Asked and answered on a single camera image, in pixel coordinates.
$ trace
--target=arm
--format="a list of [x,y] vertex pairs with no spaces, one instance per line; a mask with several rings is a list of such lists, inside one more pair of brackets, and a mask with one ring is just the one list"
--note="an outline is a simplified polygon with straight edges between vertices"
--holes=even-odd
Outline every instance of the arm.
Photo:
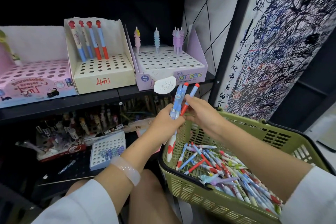
[[[170,118],[169,112],[171,108],[172,104],[169,104],[162,109],[149,129],[121,155],[139,173],[142,172],[153,152],[184,123],[183,117],[179,117],[176,120]],[[132,182],[114,165],[109,165],[105,168],[95,177],[95,180],[106,189],[118,214],[133,188]]]
[[286,202],[312,166],[251,136],[224,119],[210,104],[185,96],[193,108],[187,120],[222,141],[267,187]]

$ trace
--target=hand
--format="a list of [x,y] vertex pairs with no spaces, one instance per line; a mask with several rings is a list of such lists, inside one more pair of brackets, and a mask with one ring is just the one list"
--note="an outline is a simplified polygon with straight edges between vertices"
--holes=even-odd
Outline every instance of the hand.
[[163,108],[153,120],[150,127],[144,133],[144,136],[153,138],[157,145],[161,145],[166,142],[175,131],[184,123],[185,117],[179,116],[176,120],[170,117],[170,110],[173,104],[167,105]]
[[208,102],[197,97],[185,95],[189,107],[187,113],[191,116],[186,116],[186,120],[191,120],[196,123],[215,140],[222,138],[222,126],[226,120],[214,109]]

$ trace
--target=white wall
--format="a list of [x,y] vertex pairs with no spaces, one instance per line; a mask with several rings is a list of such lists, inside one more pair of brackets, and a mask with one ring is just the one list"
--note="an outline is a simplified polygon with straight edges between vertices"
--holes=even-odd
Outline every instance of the white wall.
[[[208,62],[208,71],[213,75],[217,71],[236,3],[237,0],[207,0],[207,2],[206,0],[185,0],[184,2],[185,13],[182,26],[187,32],[187,26],[194,24]],[[208,92],[202,98],[208,100],[209,94]]]

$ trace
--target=forearm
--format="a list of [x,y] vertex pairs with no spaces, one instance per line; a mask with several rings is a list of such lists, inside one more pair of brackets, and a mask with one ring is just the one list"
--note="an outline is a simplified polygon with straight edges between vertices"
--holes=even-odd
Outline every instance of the forearm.
[[[121,156],[141,174],[147,160],[158,147],[159,145],[152,136],[144,134],[132,143]],[[106,167],[95,177],[95,180],[106,189],[118,214],[133,189],[133,183],[123,171],[114,165]]]
[[280,199],[287,201],[312,166],[224,120],[221,140]]

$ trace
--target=white sleeve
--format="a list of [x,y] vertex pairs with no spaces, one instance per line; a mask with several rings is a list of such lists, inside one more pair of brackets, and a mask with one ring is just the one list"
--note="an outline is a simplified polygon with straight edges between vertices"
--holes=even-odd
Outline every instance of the white sleeve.
[[113,202],[103,186],[90,180],[45,209],[32,224],[118,224]]
[[329,224],[336,220],[336,176],[313,167],[283,207],[282,224]]

